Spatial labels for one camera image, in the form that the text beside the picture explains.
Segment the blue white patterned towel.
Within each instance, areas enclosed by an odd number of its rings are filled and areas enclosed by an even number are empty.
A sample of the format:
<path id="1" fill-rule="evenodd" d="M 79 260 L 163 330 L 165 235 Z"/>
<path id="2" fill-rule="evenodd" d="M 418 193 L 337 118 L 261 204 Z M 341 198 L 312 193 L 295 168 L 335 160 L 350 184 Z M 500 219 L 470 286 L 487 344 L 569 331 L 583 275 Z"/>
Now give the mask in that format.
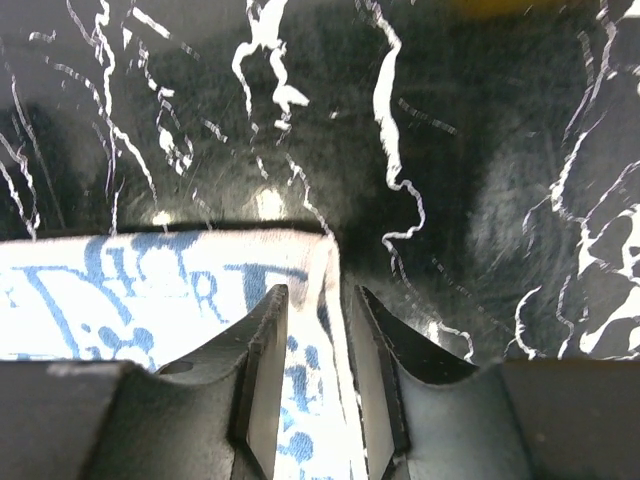
<path id="1" fill-rule="evenodd" d="M 284 284 L 288 336 L 275 475 L 363 479 L 340 276 L 334 238 L 296 230 L 5 242 L 1 356 L 126 359 L 154 372 Z"/>

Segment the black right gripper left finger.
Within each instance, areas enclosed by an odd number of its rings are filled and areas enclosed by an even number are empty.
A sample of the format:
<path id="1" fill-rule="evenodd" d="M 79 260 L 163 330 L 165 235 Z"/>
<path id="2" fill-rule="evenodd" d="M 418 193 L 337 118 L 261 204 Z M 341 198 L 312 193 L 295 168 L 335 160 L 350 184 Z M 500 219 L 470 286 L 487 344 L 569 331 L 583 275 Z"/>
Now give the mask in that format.
<path id="1" fill-rule="evenodd" d="M 130 361 L 5 361 L 5 479 L 270 479 L 288 289 L 150 373 Z"/>

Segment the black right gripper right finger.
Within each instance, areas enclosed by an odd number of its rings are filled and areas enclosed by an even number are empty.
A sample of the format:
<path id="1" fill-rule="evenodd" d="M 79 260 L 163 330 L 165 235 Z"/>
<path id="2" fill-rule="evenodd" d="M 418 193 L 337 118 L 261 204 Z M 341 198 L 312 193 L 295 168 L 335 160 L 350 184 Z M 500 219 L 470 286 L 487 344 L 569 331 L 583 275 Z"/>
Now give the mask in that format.
<path id="1" fill-rule="evenodd" d="M 470 364 L 356 287 L 352 368 L 372 479 L 635 479 L 635 361 Z"/>

